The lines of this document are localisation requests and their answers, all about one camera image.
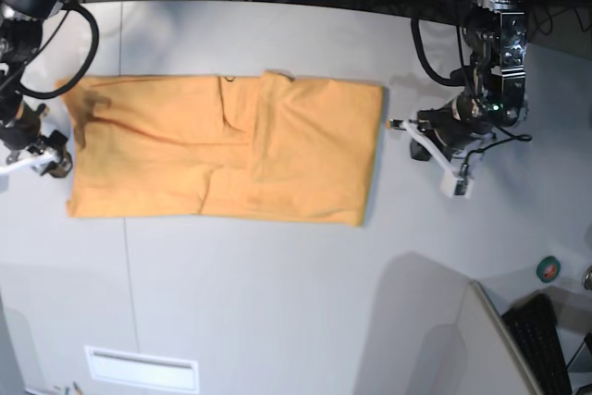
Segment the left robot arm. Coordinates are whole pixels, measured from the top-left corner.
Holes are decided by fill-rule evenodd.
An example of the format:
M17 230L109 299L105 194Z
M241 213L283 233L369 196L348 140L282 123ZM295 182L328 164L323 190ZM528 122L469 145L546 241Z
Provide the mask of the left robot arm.
M457 44L471 54L444 78L426 58L419 16L411 19L413 43L425 73L436 83L462 92L438 109L420 110L413 119L446 160L469 145L518 124L525 99L528 0L451 0Z

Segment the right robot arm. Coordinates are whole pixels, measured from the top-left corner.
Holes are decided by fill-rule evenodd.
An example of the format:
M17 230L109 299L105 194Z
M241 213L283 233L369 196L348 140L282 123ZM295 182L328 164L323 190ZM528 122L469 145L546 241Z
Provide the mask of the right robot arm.
M61 11L76 12L87 21L92 37L89 53L63 86L46 93L30 90L22 84L22 75L50 43L43 40L43 23ZM33 109L24 98L44 102L72 90L91 66L99 40L96 19L79 0L1 0L1 143L9 150L1 166L3 176L23 167L56 179L69 174L73 163L68 137L59 130L44 135L42 118L48 107Z

